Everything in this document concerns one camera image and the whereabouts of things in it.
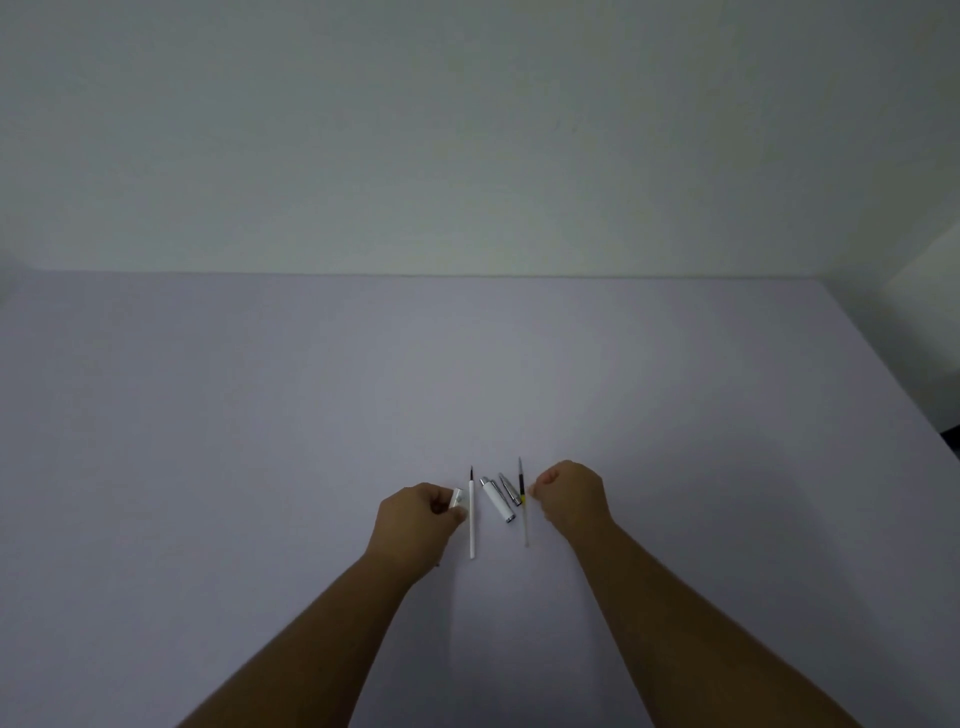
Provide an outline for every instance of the fist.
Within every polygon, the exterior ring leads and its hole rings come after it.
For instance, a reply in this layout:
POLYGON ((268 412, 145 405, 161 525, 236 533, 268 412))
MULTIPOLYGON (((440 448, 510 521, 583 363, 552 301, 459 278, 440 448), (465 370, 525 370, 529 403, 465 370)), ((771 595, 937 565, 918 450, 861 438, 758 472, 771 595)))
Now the fist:
POLYGON ((421 483, 380 503, 367 554, 396 568, 412 585, 440 563, 446 542, 464 522, 463 508, 447 508, 453 491, 421 483))
POLYGON ((571 543, 612 525, 603 480, 585 465, 564 460, 540 474, 530 488, 543 515, 571 543))

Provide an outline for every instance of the table surface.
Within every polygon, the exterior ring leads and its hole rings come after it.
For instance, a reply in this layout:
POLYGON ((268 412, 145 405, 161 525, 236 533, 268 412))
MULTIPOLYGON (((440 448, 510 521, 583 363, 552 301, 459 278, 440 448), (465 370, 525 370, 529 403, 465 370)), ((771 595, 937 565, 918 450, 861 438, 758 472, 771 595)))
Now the table surface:
MULTIPOLYGON (((167 726, 431 480, 604 476, 865 724, 960 721, 960 463, 821 285, 37 273, 0 308, 0 723, 167 726)), ((645 724, 568 547, 479 501, 354 725, 645 724)))

